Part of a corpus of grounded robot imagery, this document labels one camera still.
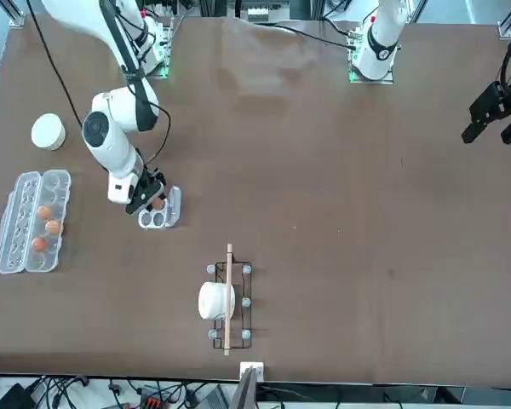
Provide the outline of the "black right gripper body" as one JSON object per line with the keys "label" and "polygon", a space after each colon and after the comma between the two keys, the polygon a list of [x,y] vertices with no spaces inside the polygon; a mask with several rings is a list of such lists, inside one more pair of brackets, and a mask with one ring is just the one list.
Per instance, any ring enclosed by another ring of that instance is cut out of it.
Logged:
{"label": "black right gripper body", "polygon": [[166,184],[164,174],[159,168],[154,168],[153,170],[145,168],[139,181],[137,182],[133,196],[136,194],[145,193],[151,195],[153,199],[155,193],[160,188],[161,182]]}

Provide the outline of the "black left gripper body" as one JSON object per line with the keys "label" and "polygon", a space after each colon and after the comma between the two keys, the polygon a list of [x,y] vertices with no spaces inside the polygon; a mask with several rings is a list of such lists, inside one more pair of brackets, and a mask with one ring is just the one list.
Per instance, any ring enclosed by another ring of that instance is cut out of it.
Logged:
{"label": "black left gripper body", "polygon": [[488,124],[511,115],[511,42],[502,60],[498,80],[487,86],[469,111],[475,124]]}

